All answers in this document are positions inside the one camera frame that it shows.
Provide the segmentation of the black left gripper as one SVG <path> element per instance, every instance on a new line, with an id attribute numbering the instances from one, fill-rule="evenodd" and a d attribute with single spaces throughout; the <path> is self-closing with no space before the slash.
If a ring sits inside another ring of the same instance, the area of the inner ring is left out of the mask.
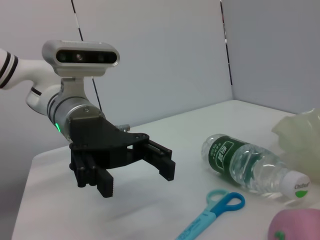
<path id="1" fill-rule="evenodd" d="M 172 150 L 152 140 L 145 133 L 119 130 L 103 117 L 73 119 L 70 122 L 72 143 L 69 168 L 77 186 L 96 186 L 104 198 L 113 196 L 114 178 L 106 169 L 115 169 L 144 160 L 158 169 L 167 181 L 175 177 L 176 163 Z M 129 146 L 134 146 L 134 153 Z"/>

